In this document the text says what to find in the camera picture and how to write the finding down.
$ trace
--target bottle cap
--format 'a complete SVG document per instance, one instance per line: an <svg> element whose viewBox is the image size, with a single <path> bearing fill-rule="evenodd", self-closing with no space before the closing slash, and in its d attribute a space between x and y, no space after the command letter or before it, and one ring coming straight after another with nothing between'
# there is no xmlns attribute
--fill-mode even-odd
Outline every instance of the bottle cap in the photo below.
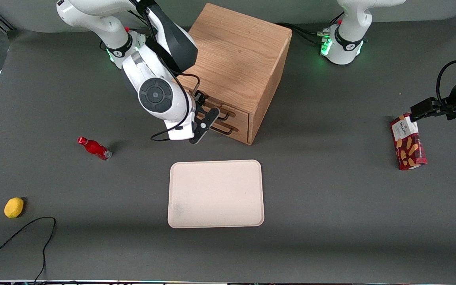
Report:
<svg viewBox="0 0 456 285"><path fill-rule="evenodd" d="M79 137L77 139L77 142L81 145L85 145L85 144L87 144L87 139L85 137Z"/></svg>

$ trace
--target yellow sponge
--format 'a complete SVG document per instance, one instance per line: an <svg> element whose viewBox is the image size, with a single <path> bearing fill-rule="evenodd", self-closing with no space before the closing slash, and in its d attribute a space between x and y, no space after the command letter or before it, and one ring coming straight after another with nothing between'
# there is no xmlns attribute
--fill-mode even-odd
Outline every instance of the yellow sponge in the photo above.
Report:
<svg viewBox="0 0 456 285"><path fill-rule="evenodd" d="M24 200L19 197L9 199L5 206L5 215L8 218L16 218L22 213L24 208Z"/></svg>

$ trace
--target metal drawer handle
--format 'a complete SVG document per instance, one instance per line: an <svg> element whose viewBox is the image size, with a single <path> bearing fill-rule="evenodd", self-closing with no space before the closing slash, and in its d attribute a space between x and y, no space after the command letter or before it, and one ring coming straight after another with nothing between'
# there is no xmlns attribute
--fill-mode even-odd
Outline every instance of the metal drawer handle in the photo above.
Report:
<svg viewBox="0 0 456 285"><path fill-rule="evenodd" d="M232 132L233 132L233 128L230 128L230 131L228 131L228 132L222 131L222 130L216 128L216 127L210 127L210 128L215 130L216 132L222 133L223 135L231 135Z"/></svg>

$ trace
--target red box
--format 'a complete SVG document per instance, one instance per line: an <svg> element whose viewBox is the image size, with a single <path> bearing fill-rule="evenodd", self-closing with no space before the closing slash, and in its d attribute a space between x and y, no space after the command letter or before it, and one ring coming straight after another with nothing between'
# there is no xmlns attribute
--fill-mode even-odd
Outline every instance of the red box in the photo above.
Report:
<svg viewBox="0 0 456 285"><path fill-rule="evenodd" d="M411 113L402 114L390 123L400 170L411 170L427 164L418 125L411 123L409 115Z"/></svg>

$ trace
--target drawer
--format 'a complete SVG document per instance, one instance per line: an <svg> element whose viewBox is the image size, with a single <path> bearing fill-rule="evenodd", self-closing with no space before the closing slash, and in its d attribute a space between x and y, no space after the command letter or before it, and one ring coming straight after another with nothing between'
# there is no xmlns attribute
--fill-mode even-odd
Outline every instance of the drawer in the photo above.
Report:
<svg viewBox="0 0 456 285"><path fill-rule="evenodd" d="M241 110L237 110L233 107L224 105L222 103L218 103L211 99L211 97L205 102L204 109L206 111L210 110L213 106L219 108L221 111L219 117L221 119L226 118L226 120L221 121L217 120L212 127L215 129L211 129L213 131L217 131L227 137L231 137L236 141L240 141L244 144L247 144L248 139L248 126L249 126L249 114L246 112L242 112Z"/></svg>

